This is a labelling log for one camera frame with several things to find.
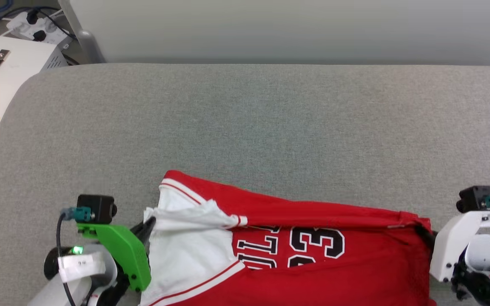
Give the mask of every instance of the green led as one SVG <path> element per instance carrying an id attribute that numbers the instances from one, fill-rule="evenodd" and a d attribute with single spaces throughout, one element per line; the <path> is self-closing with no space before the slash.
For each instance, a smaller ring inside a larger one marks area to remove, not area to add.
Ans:
<path id="1" fill-rule="evenodd" d="M 80 255 L 82 254 L 82 246 L 74 246 L 72 249 L 71 249 L 71 252 L 75 255 Z"/>

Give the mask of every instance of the basketball jersey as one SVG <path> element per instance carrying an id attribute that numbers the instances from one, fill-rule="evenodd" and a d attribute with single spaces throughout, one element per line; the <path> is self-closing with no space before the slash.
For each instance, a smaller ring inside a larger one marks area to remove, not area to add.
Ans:
<path id="1" fill-rule="evenodd" d="M 169 171 L 141 306 L 432 306 L 428 219 L 289 201 Z"/>

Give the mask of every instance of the floor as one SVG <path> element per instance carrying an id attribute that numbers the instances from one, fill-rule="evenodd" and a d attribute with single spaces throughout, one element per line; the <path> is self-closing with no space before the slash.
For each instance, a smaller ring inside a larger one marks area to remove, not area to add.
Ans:
<path id="1" fill-rule="evenodd" d="M 52 6 L 55 8 L 60 7 L 60 5 L 58 4 L 58 0 L 14 0 L 14 5 L 11 9 L 19 8 L 22 6 Z M 56 21 L 64 29 L 71 29 L 65 18 L 62 17 Z M 0 35 L 7 31 L 6 23 L 7 21 L 0 21 Z M 64 50 L 63 53 L 75 59 L 80 64 L 88 63 L 87 58 L 84 56 L 84 53 L 80 48 L 80 44 L 76 41 L 70 43 L 69 49 Z"/>

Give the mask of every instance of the red fabric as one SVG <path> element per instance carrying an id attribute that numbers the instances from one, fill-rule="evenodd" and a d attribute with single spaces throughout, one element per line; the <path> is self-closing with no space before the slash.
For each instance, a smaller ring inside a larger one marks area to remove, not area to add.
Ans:
<path id="1" fill-rule="evenodd" d="M 288 201 L 177 171 L 165 177 L 248 220 L 248 227 L 232 230 L 233 249 L 251 269 L 177 306 L 435 306 L 428 297 L 430 250 L 414 230 L 430 230 L 428 219 Z M 278 228 L 257 228 L 266 225 Z M 302 260 L 313 262 L 296 266 Z"/>

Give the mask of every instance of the power strip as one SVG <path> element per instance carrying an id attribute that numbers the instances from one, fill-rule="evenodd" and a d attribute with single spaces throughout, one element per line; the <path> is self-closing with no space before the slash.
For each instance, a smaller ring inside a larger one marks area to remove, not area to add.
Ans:
<path id="1" fill-rule="evenodd" d="M 72 38 L 58 29 L 48 18 L 39 18 L 34 25 L 30 25 L 27 17 L 27 12 L 21 12 L 8 22 L 6 27 L 12 35 L 21 39 L 52 43 L 58 45 L 60 50 L 69 48 Z"/>

